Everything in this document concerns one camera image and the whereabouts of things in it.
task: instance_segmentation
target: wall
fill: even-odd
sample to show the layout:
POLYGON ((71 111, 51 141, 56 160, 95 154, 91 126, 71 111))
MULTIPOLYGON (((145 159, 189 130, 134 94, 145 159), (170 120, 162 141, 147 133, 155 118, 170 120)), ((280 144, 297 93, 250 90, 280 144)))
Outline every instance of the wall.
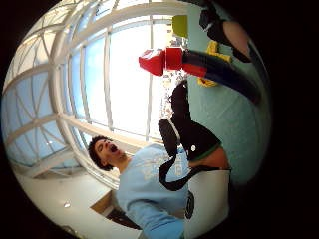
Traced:
POLYGON ((140 235, 139 230, 114 223, 90 208, 110 188, 88 173, 47 180, 15 175, 31 201, 57 225, 69 225, 80 235, 92 239, 134 239, 140 235), (71 203, 69 208, 63 206, 66 201, 71 203))

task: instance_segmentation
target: red object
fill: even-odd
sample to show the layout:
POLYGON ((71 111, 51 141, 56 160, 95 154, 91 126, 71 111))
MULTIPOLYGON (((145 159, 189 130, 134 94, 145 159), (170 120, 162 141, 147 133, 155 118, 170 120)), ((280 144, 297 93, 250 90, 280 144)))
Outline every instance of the red object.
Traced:
POLYGON ((192 64, 182 64, 182 68, 191 75, 202 78, 206 75, 207 72, 207 68, 199 67, 192 64))
POLYGON ((182 67, 182 49, 166 48, 166 66, 168 70, 180 70, 182 67))
POLYGON ((156 76, 162 76, 165 51, 162 49, 146 50, 139 57, 140 67, 156 76))

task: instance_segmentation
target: dark hair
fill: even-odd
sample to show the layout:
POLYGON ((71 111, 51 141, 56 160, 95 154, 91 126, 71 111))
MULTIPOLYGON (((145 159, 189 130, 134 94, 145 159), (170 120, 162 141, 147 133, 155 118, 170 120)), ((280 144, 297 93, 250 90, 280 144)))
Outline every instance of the dark hair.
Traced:
POLYGON ((110 138, 108 137, 105 137, 105 136, 101 136, 101 135, 98 135, 98 136, 95 136, 95 137, 92 137, 92 140, 91 142, 89 143, 89 146, 88 146, 88 152, 89 152, 89 156, 92 160, 92 162, 100 169, 102 170, 105 170, 105 171, 110 171, 111 169, 113 169, 113 166, 108 164, 106 166, 102 166, 101 165, 101 160, 100 158, 98 157, 98 155, 96 154, 95 150, 94 150, 94 146, 96 145, 97 141, 101 140, 101 139, 106 139, 108 141, 112 141, 110 138))

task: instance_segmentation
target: yellow object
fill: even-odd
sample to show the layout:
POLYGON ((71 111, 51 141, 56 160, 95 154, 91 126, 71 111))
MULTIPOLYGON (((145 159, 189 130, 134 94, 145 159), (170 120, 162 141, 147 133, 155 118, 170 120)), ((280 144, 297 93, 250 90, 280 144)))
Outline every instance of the yellow object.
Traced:
POLYGON ((187 15, 173 16, 172 30, 178 36, 188 38, 187 15))
MULTIPOLYGON (((211 40, 207 46, 206 53, 212 56, 219 57, 222 60, 230 63, 231 61, 230 56, 217 53, 217 48, 218 48, 218 43, 216 41, 211 40)), ((205 79, 205 78, 197 78, 197 82, 204 87, 214 87, 218 85, 217 82, 209 80, 209 79, 205 79)))

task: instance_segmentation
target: green object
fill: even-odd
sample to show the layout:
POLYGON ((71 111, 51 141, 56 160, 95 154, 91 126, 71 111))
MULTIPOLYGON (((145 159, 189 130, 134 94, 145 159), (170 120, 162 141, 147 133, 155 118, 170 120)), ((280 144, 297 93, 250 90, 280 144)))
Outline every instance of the green object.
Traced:
POLYGON ((173 16, 172 30, 178 36, 188 38, 187 15, 173 16))

